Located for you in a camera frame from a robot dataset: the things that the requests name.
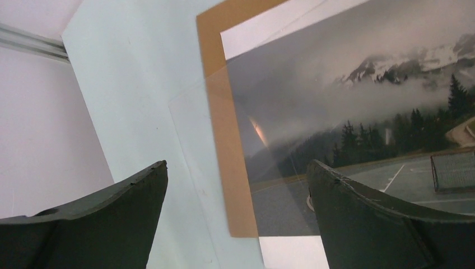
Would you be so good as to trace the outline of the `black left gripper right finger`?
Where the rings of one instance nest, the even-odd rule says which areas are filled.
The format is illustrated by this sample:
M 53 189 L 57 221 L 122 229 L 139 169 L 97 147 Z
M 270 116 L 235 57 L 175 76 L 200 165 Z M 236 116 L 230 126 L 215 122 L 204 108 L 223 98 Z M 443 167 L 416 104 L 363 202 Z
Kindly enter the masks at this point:
M 330 268 L 473 268 L 474 217 L 416 205 L 313 160 L 306 172 Z

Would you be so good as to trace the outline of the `clear acrylic sheet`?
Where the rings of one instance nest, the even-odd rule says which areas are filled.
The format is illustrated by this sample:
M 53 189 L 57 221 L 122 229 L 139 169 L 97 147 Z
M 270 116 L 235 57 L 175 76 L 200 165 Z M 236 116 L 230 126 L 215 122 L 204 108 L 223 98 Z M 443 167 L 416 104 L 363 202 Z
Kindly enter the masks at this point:
M 213 201 L 223 207 L 226 220 L 225 228 L 229 232 L 205 77 L 173 99 L 169 108 L 195 188 L 206 209 L 211 208 Z M 220 195 L 212 199 L 212 191 L 219 191 Z M 226 262 L 221 262 L 221 268 L 265 268 L 259 235 L 257 238 L 233 239 L 250 239 L 254 247 L 250 251 L 229 251 L 229 259 Z M 322 254 L 310 257 L 312 262 L 318 259 L 324 259 L 327 263 L 326 267 L 318 268 L 329 268 L 324 247 Z

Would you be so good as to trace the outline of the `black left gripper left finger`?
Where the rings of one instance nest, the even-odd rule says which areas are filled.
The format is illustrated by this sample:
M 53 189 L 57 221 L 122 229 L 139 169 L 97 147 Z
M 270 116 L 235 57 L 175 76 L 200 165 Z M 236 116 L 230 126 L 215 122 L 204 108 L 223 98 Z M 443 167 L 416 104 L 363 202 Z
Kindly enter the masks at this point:
M 2 268 L 146 268 L 168 184 L 158 161 L 32 216 L 1 220 Z

